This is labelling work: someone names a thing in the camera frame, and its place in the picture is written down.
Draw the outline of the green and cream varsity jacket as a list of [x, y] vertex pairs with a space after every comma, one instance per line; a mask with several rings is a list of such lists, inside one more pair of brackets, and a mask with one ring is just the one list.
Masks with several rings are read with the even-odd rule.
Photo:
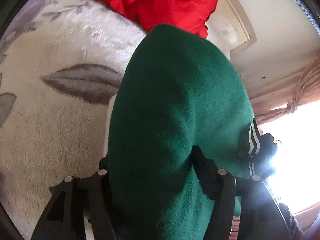
[[120, 239], [202, 239], [213, 201], [189, 155], [199, 146], [237, 177], [253, 109], [230, 61], [211, 42], [156, 26], [126, 68], [111, 116], [108, 166]]

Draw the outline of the black garment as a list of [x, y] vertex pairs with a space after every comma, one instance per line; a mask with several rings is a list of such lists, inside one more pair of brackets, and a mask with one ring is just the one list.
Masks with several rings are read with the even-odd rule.
[[257, 175], [266, 180], [275, 173], [271, 160], [278, 150], [274, 137], [270, 133], [260, 136], [250, 136], [252, 143], [248, 150], [240, 150], [238, 158], [249, 165], [250, 175]]

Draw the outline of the pink window curtain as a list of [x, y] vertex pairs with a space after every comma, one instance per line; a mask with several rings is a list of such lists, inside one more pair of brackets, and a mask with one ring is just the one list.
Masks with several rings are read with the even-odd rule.
[[257, 124], [295, 113], [299, 106], [319, 100], [319, 55], [283, 88], [251, 99]]

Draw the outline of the floral plush bed blanket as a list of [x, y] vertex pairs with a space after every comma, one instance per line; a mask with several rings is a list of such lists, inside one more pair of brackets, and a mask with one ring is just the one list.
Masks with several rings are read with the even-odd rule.
[[106, 154], [110, 111], [146, 33], [94, 0], [29, 0], [1, 39], [1, 202], [30, 239], [65, 176]]

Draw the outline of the cream bed headboard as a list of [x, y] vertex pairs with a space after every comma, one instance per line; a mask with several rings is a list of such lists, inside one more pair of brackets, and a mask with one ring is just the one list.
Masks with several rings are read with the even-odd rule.
[[236, 55], [257, 42], [256, 34], [239, 0], [217, 0], [206, 22], [207, 40], [227, 56]]

